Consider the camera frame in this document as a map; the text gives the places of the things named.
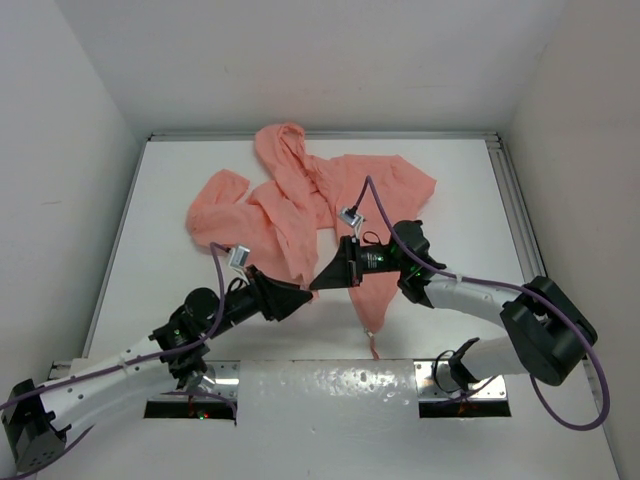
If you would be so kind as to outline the salmon pink hooded jacket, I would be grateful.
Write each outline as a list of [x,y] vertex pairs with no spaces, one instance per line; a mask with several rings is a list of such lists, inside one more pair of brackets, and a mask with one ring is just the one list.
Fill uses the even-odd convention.
[[267,276],[307,287],[319,260],[318,231],[351,232],[338,217],[342,208],[357,204],[368,230],[387,240],[387,227],[416,219],[435,192],[435,179],[399,155],[323,159],[304,140],[297,124],[261,129],[254,148],[270,180],[250,188],[238,168],[213,175],[187,212],[192,240],[242,244]]

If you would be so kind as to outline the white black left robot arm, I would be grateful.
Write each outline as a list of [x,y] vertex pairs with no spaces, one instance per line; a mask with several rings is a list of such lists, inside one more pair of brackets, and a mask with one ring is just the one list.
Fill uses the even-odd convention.
[[101,363],[40,385],[31,379],[16,384],[1,406],[1,422],[18,478],[56,461],[129,403],[181,390],[203,376],[208,340],[256,314],[281,321],[311,299],[311,292],[251,267],[247,281],[232,291],[191,291],[166,324]]

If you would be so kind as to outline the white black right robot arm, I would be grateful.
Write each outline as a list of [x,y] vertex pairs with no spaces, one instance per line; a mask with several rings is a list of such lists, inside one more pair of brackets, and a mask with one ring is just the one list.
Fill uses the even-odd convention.
[[537,276],[523,291],[460,282],[429,254],[419,220],[402,220],[386,244],[343,236],[336,255],[316,276],[313,290],[365,288],[368,276],[390,273],[412,303],[458,311],[504,329],[492,340],[467,340],[432,369],[438,387],[462,392],[487,377],[529,374],[559,386],[585,357],[597,333],[551,279]]

